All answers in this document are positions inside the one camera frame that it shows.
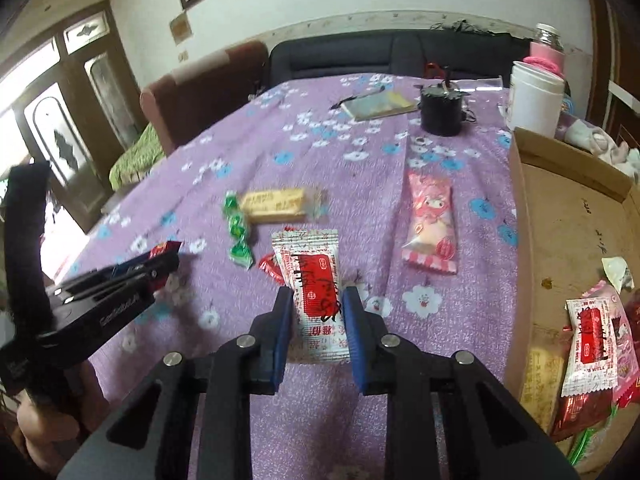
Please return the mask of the person left hand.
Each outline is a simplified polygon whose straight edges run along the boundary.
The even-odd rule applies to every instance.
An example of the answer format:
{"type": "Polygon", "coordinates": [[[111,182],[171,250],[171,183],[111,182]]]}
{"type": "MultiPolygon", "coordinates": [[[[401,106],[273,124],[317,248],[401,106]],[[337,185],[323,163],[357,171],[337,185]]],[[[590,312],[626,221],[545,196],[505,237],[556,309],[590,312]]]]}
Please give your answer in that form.
{"type": "MultiPolygon", "coordinates": [[[[85,393],[81,401],[82,423],[93,432],[97,430],[110,412],[96,370],[89,361],[79,367],[79,376],[85,393]]],[[[38,468],[46,474],[56,476],[64,467],[67,458],[58,452],[58,442],[76,441],[79,426],[72,416],[58,412],[50,406],[38,406],[26,391],[20,393],[17,422],[25,438],[26,450],[38,468]]]]}

